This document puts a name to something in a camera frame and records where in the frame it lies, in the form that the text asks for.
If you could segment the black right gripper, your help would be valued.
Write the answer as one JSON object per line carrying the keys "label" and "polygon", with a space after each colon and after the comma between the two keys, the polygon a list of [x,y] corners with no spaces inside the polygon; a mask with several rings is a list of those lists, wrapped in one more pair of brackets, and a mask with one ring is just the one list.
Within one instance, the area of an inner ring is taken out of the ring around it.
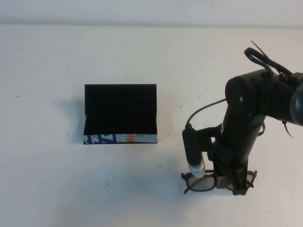
{"label": "black right gripper", "polygon": [[[252,146],[265,120],[262,114],[245,114],[243,112],[226,111],[223,123],[208,129],[208,136],[215,138],[213,157],[214,167],[219,175],[217,189],[233,189],[233,195],[246,195],[247,168],[243,168],[248,161]],[[217,166],[233,171],[233,185]]]}

